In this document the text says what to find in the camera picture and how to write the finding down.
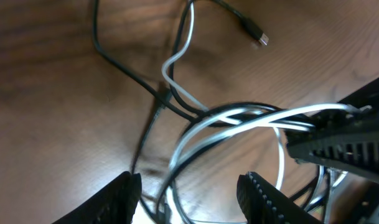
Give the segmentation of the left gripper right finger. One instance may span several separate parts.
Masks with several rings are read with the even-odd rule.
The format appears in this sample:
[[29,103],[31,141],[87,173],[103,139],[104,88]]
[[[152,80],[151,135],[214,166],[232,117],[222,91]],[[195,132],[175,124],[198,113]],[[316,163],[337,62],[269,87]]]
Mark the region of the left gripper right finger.
[[238,204],[248,224],[320,224],[256,172],[240,175]]

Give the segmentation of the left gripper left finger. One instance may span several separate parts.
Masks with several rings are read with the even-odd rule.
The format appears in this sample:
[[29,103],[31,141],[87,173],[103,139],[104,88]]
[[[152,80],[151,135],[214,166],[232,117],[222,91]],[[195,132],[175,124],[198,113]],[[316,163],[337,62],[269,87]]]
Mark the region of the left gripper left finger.
[[54,224],[130,224],[141,194],[141,175],[123,172]]

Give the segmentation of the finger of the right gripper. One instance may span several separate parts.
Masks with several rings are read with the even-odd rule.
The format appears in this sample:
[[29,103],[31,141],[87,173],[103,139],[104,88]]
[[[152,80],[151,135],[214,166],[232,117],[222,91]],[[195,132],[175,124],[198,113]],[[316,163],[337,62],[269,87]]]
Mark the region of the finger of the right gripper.
[[290,157],[379,184],[379,108],[326,110],[311,118],[315,127],[309,133],[285,132]]

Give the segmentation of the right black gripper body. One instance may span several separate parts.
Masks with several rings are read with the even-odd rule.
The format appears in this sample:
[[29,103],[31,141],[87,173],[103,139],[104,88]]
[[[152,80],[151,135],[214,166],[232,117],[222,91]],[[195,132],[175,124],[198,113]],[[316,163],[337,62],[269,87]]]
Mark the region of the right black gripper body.
[[358,109],[357,112],[341,112],[339,121],[379,121],[379,77],[351,95],[342,99],[340,103]]

